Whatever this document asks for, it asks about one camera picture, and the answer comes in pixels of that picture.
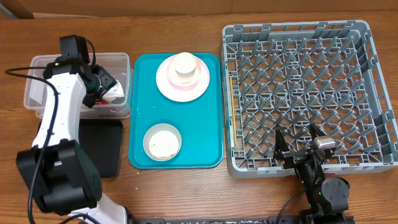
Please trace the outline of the pale green cup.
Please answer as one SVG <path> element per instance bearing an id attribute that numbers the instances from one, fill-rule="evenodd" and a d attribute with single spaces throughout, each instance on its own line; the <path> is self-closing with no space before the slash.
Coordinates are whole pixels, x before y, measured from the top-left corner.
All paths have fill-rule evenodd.
<path id="1" fill-rule="evenodd" d="M 196 57 L 188 52 L 177 54 L 172 60 L 172 65 L 179 83 L 188 83 L 194 80 L 197 69 Z"/>

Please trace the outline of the wooden chopstick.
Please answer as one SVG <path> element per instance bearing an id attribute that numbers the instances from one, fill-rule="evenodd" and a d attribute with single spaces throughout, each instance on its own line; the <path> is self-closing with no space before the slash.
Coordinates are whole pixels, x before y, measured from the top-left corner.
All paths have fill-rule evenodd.
<path id="1" fill-rule="evenodd" d="M 229 77 L 229 87 L 230 87 L 230 95 L 231 95 L 231 111 L 232 111 L 232 124 L 233 124 L 233 141 L 234 141 L 234 147 L 236 146 L 237 143 L 237 138 L 236 138 L 236 121 L 235 121 L 235 108 L 234 108 L 234 90 L 233 90 L 233 78 Z"/>

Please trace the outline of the grey bowl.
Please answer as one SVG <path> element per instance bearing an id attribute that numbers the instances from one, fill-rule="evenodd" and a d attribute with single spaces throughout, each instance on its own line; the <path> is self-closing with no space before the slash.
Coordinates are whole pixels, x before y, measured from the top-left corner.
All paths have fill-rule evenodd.
<path id="1" fill-rule="evenodd" d="M 150 140 L 150 138 L 155 134 L 155 133 L 157 133 L 157 132 L 159 132 L 159 131 L 170 131 L 170 132 L 172 132 L 172 133 L 174 133 L 174 135 L 176 135 L 176 137 L 178 138 L 178 141 L 179 141 L 179 143 L 180 143 L 180 148 L 181 148 L 181 146 L 182 146 L 182 137 L 181 137 L 181 134 L 180 134 L 180 132 L 178 131 L 178 129 L 177 128 L 175 128 L 174 126 L 172 126 L 171 124 L 167 124 L 167 123 L 160 123 L 160 124 L 156 124 L 156 125 L 154 125 L 153 127 L 151 127 L 151 128 L 149 128 L 148 130 L 147 130 L 147 132 L 145 133 L 145 135 L 144 135 L 144 139 L 143 139 L 143 148 L 144 148 L 144 152 L 151 158 L 151 159 L 153 159 L 153 160 L 155 160 L 155 161 L 159 161 L 159 160 L 156 160 L 153 156 L 152 156 L 152 154 L 149 152 L 149 140 Z"/>

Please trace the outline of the white rice pile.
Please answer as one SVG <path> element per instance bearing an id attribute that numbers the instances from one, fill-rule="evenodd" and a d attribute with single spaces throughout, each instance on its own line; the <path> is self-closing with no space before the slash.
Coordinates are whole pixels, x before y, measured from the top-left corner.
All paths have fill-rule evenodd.
<path id="1" fill-rule="evenodd" d="M 174 133 L 159 131 L 149 140 L 149 152 L 159 161 L 173 158 L 180 149 L 180 143 Z"/>

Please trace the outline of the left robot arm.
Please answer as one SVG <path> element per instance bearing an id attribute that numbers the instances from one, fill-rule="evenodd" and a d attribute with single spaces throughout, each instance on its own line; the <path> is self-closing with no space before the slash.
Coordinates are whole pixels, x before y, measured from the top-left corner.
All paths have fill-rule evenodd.
<path id="1" fill-rule="evenodd" d="M 78 140 L 81 106 L 93 107 L 117 84 L 88 52 L 92 45 L 82 36 L 61 37 L 61 55 L 44 66 L 37 79 L 46 84 L 44 115 L 32 147 L 16 158 L 29 188 L 31 223 L 34 203 L 43 213 L 67 216 L 66 222 L 81 218 L 85 223 L 135 223 L 126 207 L 103 192 L 100 173 Z"/>

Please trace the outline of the teal serving tray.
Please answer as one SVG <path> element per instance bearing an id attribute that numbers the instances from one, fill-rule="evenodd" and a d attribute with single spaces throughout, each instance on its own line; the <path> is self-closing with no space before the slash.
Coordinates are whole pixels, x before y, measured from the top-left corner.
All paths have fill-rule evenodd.
<path id="1" fill-rule="evenodd" d="M 139 169 L 187 169 L 217 166 L 223 158 L 223 102 L 220 62 L 210 53 L 197 53 L 210 71 L 210 84 L 201 97 L 186 103 L 166 98 L 155 75 L 168 54 L 144 54 L 134 65 L 129 160 Z M 168 161 L 155 161 L 144 151 L 144 135 L 154 125 L 171 124 L 182 146 Z"/>

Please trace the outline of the red snack wrapper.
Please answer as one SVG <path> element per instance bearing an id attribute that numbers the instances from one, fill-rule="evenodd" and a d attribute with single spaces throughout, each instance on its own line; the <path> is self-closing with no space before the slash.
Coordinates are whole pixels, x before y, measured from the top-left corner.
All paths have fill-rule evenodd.
<path id="1" fill-rule="evenodd" d="M 109 105 L 110 102 L 106 101 L 106 100 L 102 100 L 102 101 L 97 101 L 95 103 L 95 105 Z"/>

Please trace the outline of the grey dishwasher rack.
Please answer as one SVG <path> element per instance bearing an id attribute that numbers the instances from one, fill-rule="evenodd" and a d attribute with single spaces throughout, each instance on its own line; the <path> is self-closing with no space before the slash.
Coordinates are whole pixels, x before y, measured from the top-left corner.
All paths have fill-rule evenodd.
<path id="1" fill-rule="evenodd" d="M 236 24 L 224 27 L 222 38 L 226 157 L 232 177 L 292 175 L 273 158 L 275 130 L 296 152 L 310 146 L 310 123 L 336 141 L 334 155 L 323 164 L 326 173 L 397 167 L 396 116 L 367 22 Z"/>

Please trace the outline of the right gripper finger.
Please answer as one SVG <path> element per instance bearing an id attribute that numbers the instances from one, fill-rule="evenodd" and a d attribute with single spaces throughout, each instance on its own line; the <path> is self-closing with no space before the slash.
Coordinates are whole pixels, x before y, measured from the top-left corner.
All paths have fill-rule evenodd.
<path id="1" fill-rule="evenodd" d="M 312 139 L 315 139 L 320 136 L 325 136 L 326 134 L 314 123 L 309 124 L 309 131 Z"/>
<path id="2" fill-rule="evenodd" d="M 278 161 L 284 161 L 290 154 L 290 149 L 279 128 L 275 130 L 275 145 L 273 158 Z"/>

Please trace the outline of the white napkin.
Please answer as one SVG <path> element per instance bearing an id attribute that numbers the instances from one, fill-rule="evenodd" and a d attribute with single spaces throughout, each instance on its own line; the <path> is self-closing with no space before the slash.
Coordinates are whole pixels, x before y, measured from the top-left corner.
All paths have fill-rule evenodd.
<path id="1" fill-rule="evenodd" d="M 123 87 L 119 80 L 116 81 L 115 86 L 111 87 L 102 97 L 104 101 L 112 102 L 116 98 L 124 97 Z"/>

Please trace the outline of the clear plastic waste bin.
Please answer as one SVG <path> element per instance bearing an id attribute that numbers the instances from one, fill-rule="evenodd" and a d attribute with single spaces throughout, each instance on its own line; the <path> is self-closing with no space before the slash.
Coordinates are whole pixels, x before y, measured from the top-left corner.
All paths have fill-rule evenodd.
<path id="1" fill-rule="evenodd" d="M 80 118 L 82 119 L 123 119 L 131 114 L 132 78 L 134 71 L 131 68 L 128 54 L 123 52 L 97 53 L 96 63 L 120 83 L 123 96 L 114 98 L 107 104 L 95 105 L 92 108 L 81 106 Z M 26 80 L 24 92 L 24 106 L 34 110 L 41 118 L 45 109 L 47 98 L 46 84 L 37 80 Z"/>

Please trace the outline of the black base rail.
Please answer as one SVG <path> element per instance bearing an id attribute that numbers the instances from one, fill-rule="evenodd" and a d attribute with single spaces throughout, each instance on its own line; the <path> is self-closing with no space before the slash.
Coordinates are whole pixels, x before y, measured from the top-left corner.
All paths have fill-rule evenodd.
<path id="1" fill-rule="evenodd" d="M 305 223 L 300 220 L 299 217 L 296 216 L 283 216 L 280 218 L 279 222 L 277 221 L 276 216 L 269 216 L 268 218 L 241 218 L 241 219 L 202 219 L 202 220 L 164 220 L 163 218 L 146 218 L 139 219 L 137 223 L 139 224 L 296 224 L 296 223 Z M 318 223 L 343 223 L 343 221 L 322 221 Z M 354 224 L 353 217 L 346 217 L 346 222 L 349 224 Z"/>

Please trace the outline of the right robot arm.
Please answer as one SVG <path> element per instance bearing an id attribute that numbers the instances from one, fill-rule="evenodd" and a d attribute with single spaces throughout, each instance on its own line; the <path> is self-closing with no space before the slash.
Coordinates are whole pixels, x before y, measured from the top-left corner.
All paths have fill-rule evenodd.
<path id="1" fill-rule="evenodd" d="M 274 159 L 283 161 L 284 169 L 293 169 L 303 189 L 293 196 L 279 211 L 276 223 L 354 223 L 353 217 L 346 217 L 349 208 L 349 182 L 341 177 L 325 176 L 322 164 L 334 155 L 335 140 L 310 124 L 312 141 L 310 146 L 291 152 L 280 129 L 275 131 Z M 306 195 L 309 208 L 297 216 L 285 217 L 285 209 L 301 195 Z"/>

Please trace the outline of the black plastic tray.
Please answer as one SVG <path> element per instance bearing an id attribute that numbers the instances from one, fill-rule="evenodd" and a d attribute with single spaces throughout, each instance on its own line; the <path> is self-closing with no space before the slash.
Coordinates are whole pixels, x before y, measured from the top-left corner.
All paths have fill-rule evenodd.
<path id="1" fill-rule="evenodd" d="M 32 144 L 36 171 L 83 184 L 116 177 L 122 137 L 119 120 L 44 116 Z"/>

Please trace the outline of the pink bowl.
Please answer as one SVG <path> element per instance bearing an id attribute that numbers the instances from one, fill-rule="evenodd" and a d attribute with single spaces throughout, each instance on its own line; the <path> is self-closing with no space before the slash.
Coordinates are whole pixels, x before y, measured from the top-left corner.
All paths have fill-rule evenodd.
<path id="1" fill-rule="evenodd" d="M 201 75 L 201 66 L 196 62 L 195 68 L 188 73 L 178 73 L 174 58 L 167 66 L 167 78 L 169 81 L 179 87 L 188 87 L 196 84 Z"/>

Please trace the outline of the white round plate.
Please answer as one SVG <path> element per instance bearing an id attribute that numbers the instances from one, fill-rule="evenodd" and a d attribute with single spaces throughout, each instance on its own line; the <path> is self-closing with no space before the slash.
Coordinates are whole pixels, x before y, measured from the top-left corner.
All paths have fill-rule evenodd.
<path id="1" fill-rule="evenodd" d="M 157 69 L 156 73 L 156 84 L 161 92 L 166 98 L 177 101 L 177 102 L 188 102 L 193 101 L 206 91 L 210 83 L 210 71 L 205 65 L 202 59 L 196 57 L 197 62 L 201 66 L 201 75 L 196 84 L 188 87 L 179 87 L 172 84 L 167 78 L 167 66 L 169 65 L 172 58 L 176 56 L 172 55 L 165 59 Z"/>

